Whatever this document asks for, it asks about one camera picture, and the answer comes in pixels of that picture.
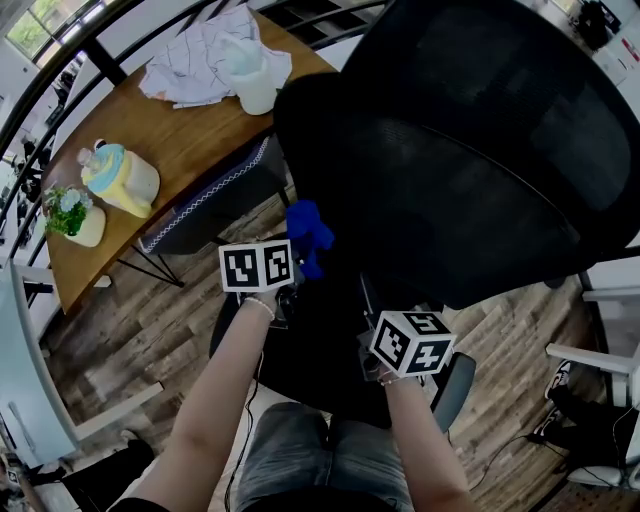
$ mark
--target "chair armrest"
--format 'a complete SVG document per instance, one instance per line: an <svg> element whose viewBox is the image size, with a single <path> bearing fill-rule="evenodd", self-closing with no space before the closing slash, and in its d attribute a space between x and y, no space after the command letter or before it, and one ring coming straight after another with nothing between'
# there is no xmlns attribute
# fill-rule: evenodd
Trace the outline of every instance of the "chair armrest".
<svg viewBox="0 0 640 512"><path fill-rule="evenodd" d="M460 413L469 395L475 373L475 360L466 354L456 352L449 366L434 376L438 392L431 403L431 410L443 432L449 430Z"/></svg>

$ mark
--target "wristband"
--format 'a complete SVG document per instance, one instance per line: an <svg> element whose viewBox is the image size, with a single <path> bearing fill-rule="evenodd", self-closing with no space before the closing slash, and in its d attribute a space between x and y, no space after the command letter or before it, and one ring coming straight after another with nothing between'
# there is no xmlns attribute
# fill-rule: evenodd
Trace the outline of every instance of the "wristband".
<svg viewBox="0 0 640 512"><path fill-rule="evenodd" d="M273 312L273 309L271 309L271 306L269 306L266 302L261 301L257 297L246 297L244 300L245 302L251 301L251 302L255 302L256 304L260 304L263 308L265 308L269 312L269 315L271 315L272 322L276 319L276 314Z"/></svg>

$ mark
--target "window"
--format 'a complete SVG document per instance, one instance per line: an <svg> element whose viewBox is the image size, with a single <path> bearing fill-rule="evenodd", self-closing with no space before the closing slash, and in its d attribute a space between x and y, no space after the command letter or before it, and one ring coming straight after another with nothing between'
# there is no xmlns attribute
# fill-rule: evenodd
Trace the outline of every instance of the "window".
<svg viewBox="0 0 640 512"><path fill-rule="evenodd" d="M29 59L43 67L108 0L35 0L7 34Z"/></svg>

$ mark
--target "white plant pot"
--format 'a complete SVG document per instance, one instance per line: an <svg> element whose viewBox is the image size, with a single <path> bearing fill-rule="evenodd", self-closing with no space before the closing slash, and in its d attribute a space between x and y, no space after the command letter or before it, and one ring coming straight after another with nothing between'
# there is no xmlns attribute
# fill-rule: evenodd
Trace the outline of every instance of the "white plant pot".
<svg viewBox="0 0 640 512"><path fill-rule="evenodd" d="M97 206L92 206L87 212L87 216L82 221L78 234L74 236L64 235L72 242L85 247L95 247L102 240L104 233L104 225L107 222L107 216L104 211Z"/></svg>

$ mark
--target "person's right arm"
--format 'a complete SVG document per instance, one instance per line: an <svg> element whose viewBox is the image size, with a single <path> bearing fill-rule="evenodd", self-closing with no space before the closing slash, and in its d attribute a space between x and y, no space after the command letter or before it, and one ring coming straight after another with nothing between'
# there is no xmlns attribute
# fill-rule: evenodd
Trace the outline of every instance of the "person's right arm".
<svg viewBox="0 0 640 512"><path fill-rule="evenodd" d="M393 436L416 512L475 512L460 461L417 379L385 386Z"/></svg>

